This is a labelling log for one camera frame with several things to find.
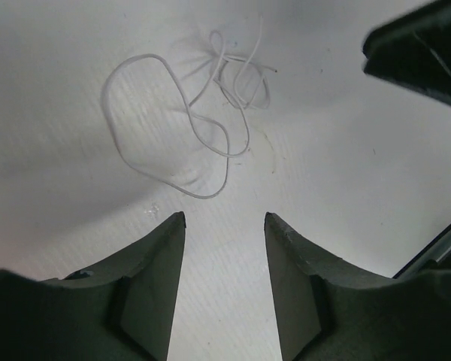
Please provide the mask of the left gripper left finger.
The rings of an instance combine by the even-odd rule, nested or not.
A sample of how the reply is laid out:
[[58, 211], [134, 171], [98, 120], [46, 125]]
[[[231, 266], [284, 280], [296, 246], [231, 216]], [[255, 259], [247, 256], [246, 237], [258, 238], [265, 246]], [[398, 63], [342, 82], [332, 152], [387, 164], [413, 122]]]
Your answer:
[[185, 246], [172, 214], [63, 279], [0, 269], [0, 360], [165, 360]]

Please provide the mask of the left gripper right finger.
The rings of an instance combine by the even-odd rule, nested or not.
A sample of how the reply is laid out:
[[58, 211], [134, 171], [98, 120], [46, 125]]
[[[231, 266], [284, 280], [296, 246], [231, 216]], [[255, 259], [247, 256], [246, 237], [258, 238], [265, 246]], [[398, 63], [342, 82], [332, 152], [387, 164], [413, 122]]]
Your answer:
[[451, 270], [393, 279], [265, 217], [284, 360], [451, 360]]

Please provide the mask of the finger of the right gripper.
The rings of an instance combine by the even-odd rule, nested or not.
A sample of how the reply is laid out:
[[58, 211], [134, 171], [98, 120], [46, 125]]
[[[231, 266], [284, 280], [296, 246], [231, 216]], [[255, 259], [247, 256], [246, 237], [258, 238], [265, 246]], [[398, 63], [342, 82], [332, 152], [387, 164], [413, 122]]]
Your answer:
[[451, 106], [451, 1], [432, 1], [373, 29], [363, 72]]

